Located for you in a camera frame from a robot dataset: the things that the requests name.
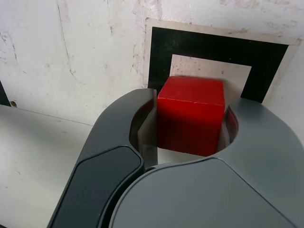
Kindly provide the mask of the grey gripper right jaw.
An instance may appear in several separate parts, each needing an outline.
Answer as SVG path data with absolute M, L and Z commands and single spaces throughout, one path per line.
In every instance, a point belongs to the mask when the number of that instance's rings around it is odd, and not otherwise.
M 190 162 L 158 165 L 119 199 L 112 228 L 301 228 L 304 148 L 258 102 L 228 108 L 233 142 Z

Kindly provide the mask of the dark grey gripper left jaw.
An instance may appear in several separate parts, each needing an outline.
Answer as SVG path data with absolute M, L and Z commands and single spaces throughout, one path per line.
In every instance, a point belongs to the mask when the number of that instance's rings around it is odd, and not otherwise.
M 98 117 L 49 221 L 51 228 L 106 228 L 123 192 L 144 174 L 138 131 L 156 91 L 133 90 Z

